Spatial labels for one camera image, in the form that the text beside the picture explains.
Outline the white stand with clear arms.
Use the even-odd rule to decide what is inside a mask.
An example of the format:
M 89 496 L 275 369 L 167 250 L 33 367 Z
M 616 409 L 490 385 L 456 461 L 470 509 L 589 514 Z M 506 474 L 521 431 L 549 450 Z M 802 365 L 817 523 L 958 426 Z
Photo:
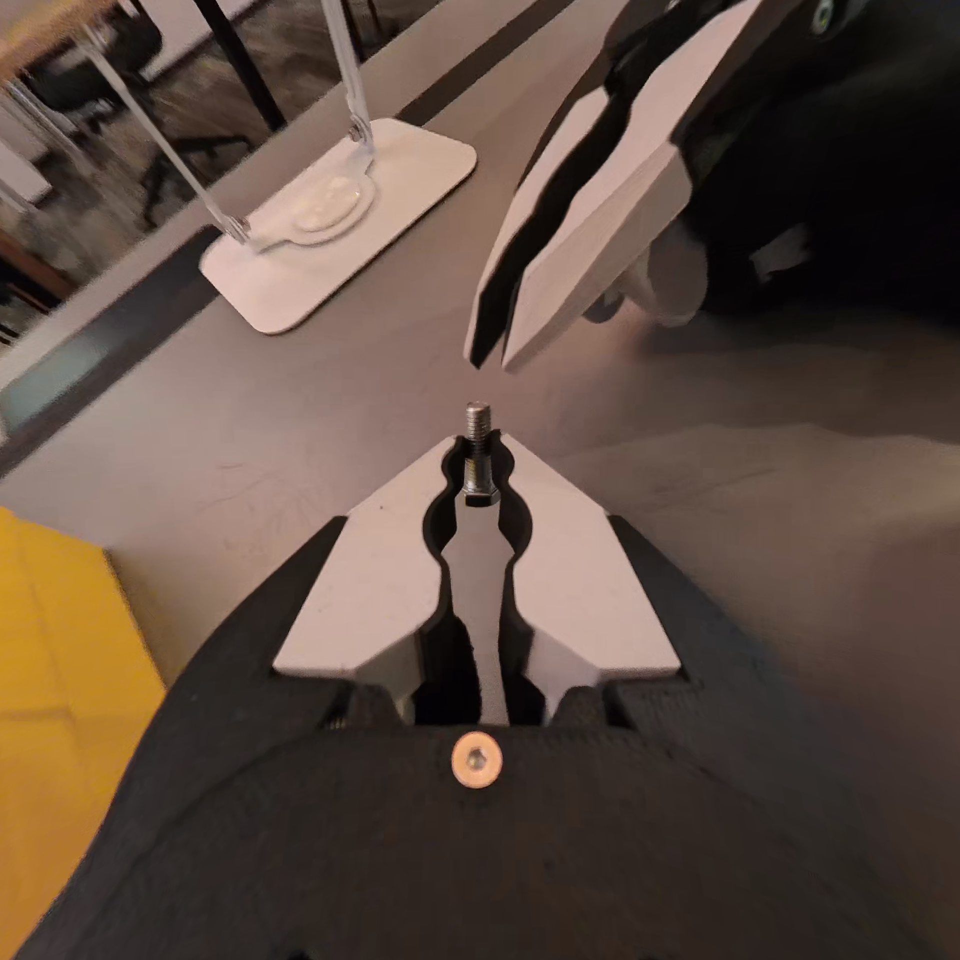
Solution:
M 85 26 L 78 46 L 183 175 L 221 237 L 205 279 L 257 332 L 293 330 L 473 174 L 474 147 L 394 118 L 372 119 L 341 2 L 321 2 L 349 112 L 347 136 L 249 219 L 227 214 L 137 102 Z

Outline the silver bolt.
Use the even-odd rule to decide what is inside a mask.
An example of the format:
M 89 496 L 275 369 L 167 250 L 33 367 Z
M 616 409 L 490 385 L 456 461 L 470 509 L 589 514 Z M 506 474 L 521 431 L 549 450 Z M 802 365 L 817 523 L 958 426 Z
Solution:
M 495 482 L 492 454 L 492 410 L 489 404 L 472 401 L 465 409 L 463 433 L 464 505 L 484 509 L 498 503 L 499 490 Z

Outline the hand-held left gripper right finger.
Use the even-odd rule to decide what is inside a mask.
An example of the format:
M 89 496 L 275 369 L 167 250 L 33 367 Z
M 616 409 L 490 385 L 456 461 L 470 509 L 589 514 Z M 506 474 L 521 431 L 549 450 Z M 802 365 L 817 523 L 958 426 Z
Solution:
M 570 690 L 671 681 L 683 666 L 612 516 L 528 447 L 491 442 L 510 546 L 498 656 L 510 721 L 547 721 Z

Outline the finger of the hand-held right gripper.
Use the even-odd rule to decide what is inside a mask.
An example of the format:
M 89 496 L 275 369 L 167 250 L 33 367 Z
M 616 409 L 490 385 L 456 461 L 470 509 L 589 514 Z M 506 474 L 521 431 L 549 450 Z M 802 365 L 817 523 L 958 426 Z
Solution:
M 526 270 L 510 342 L 502 341 L 503 370 L 528 365 L 606 295 L 668 322 L 696 312 L 706 255 L 679 223 L 693 178 L 674 137 L 709 84 L 723 86 L 731 76 L 731 53 L 759 23 L 762 6 L 736 2 L 706 16 L 691 2 L 678 3 L 628 39 L 602 83 L 581 97 L 622 90 L 625 131 Z
M 575 102 L 523 178 L 475 298 L 464 356 L 481 369 L 495 346 L 509 345 L 524 275 L 555 238 L 578 193 L 625 132 L 625 94 L 598 87 Z

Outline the person's right hand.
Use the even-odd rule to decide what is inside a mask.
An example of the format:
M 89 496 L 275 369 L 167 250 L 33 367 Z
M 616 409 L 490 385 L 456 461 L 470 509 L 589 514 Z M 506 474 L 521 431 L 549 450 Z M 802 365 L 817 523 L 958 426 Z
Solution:
M 695 191 L 702 310 L 791 302 L 958 324 L 958 63 L 900 61 L 772 106 Z

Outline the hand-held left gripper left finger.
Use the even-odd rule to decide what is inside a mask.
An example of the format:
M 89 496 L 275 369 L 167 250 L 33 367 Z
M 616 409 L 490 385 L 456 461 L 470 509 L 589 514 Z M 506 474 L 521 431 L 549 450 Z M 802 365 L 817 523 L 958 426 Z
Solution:
M 276 673 L 381 687 L 418 722 L 467 719 L 467 629 L 442 554 L 457 530 L 465 447 L 444 438 L 348 513 Z

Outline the yellow plastic bin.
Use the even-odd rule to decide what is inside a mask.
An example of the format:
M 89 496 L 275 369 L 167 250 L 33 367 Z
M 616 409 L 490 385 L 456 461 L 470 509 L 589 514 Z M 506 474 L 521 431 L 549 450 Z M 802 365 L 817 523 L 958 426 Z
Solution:
M 2 509 L 2 958 L 80 864 L 164 695 L 106 552 Z

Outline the black metal table legs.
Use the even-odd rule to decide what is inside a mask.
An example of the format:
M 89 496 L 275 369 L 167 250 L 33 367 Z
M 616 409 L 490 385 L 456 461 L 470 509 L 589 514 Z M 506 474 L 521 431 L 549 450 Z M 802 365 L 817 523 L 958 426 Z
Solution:
M 222 6 L 217 1 L 193 1 L 192 3 L 264 124 L 272 134 L 283 130 L 287 126 L 286 118 Z

